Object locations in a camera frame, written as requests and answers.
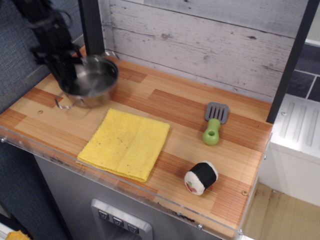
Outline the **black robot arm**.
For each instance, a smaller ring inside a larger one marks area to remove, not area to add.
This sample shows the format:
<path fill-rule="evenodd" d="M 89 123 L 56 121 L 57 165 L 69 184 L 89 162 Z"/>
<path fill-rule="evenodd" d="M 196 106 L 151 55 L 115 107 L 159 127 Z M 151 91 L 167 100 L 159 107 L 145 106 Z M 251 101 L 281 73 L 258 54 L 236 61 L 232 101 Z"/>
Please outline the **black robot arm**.
<path fill-rule="evenodd" d="M 64 11 L 52 7 L 49 0 L 14 0 L 15 7 L 27 20 L 39 43 L 30 51 L 37 64 L 46 65 L 63 90 L 69 90 L 77 79 L 76 65 L 82 65 L 80 47 L 72 42 L 70 25 Z"/>

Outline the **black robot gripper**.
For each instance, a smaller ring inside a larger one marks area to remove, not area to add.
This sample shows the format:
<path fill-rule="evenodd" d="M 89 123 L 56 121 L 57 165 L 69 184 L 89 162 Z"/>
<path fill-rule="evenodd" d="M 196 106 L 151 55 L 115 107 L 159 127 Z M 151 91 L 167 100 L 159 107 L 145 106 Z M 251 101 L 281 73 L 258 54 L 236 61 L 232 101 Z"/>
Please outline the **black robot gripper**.
<path fill-rule="evenodd" d="M 48 17 L 30 22 L 39 45 L 30 51 L 37 64 L 46 64 L 61 88 L 70 88 L 78 72 L 87 65 L 86 56 L 80 47 L 72 43 L 69 28 L 63 17 Z"/>

